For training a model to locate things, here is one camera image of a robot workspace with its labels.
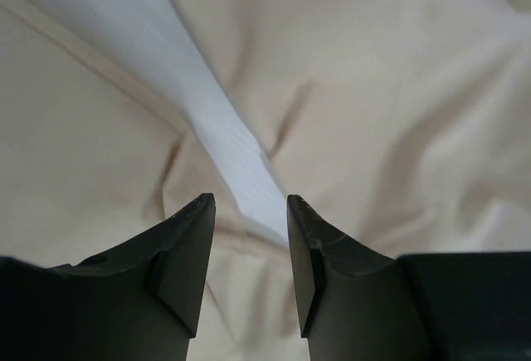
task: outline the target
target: beige fabric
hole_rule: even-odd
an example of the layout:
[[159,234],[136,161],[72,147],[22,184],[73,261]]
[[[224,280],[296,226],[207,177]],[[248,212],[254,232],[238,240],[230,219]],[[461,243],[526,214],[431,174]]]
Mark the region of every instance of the beige fabric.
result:
[[174,2],[334,225],[390,255],[531,246],[531,17],[507,0]]
[[0,77],[0,254],[77,263],[212,192],[217,227],[188,359],[300,359],[295,313],[271,312],[294,309],[288,256],[246,239],[172,105],[25,0],[0,0]]

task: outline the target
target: dark gray metal jaw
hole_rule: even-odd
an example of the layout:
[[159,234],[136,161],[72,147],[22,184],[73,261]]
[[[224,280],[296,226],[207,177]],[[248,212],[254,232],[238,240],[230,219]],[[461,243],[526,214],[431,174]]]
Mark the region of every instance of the dark gray metal jaw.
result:
[[0,359],[184,361],[197,332],[214,197],[78,266],[0,258]]
[[531,253],[393,260],[288,197],[300,329],[312,361],[531,359]]

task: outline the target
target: wrinkled cloth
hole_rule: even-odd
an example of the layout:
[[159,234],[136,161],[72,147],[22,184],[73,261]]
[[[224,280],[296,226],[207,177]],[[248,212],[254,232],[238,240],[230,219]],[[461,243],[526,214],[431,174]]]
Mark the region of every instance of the wrinkled cloth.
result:
[[531,247],[528,0],[173,1],[286,193],[389,256]]
[[0,254],[76,264],[214,193],[189,359],[245,359],[237,340],[251,351],[276,332],[287,334],[271,350],[277,358],[300,358],[295,313],[270,312],[295,307],[289,257],[246,236],[226,184],[173,105],[26,0],[0,0],[0,76]]

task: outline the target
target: white plastic strip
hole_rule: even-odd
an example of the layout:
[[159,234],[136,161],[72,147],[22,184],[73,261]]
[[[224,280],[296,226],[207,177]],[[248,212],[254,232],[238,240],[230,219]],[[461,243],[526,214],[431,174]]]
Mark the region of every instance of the white plastic strip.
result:
[[248,230],[287,246],[285,198],[169,0],[31,0],[188,112]]

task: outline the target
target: cloth background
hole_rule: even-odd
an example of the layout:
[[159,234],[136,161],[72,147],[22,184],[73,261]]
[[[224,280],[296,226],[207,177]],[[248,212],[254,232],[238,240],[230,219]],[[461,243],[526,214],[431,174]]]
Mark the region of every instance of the cloth background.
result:
[[[529,249],[528,1],[173,3],[284,192],[393,256]],[[37,40],[55,31],[49,19],[14,3],[2,0],[0,67],[10,79],[0,180],[13,194],[2,201],[2,253],[75,262],[214,192],[215,246],[189,359],[307,360],[288,255],[245,233],[168,91],[81,25],[76,34],[92,45],[82,56],[64,37]],[[22,30],[28,8],[39,23]],[[138,50],[131,38],[124,50]],[[112,76],[102,61],[134,84],[102,79]]]

